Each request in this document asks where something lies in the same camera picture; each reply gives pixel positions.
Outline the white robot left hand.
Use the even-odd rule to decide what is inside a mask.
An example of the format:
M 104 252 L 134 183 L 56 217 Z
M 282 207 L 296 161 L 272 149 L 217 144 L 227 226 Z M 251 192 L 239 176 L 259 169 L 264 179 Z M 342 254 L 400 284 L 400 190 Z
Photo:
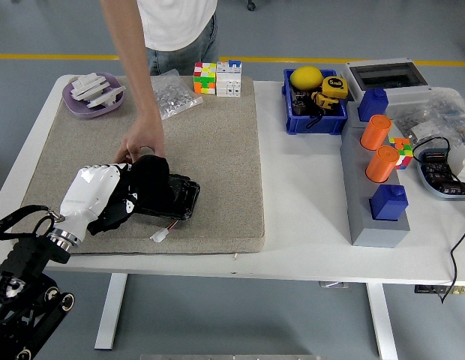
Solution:
M 127 163 L 85 166 L 78 171 L 61 202 L 62 221 L 52 234 L 77 246 L 93 232 L 115 229 L 133 213 L 138 193 Z

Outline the person's right hand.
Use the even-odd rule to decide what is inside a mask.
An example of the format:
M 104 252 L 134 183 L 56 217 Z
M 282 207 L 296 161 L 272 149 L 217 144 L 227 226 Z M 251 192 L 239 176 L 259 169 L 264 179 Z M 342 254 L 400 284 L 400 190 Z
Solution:
M 161 118 L 139 116 L 123 136 L 113 162 L 134 163 L 142 156 L 143 149 L 150 149 L 161 158 L 166 156 Z

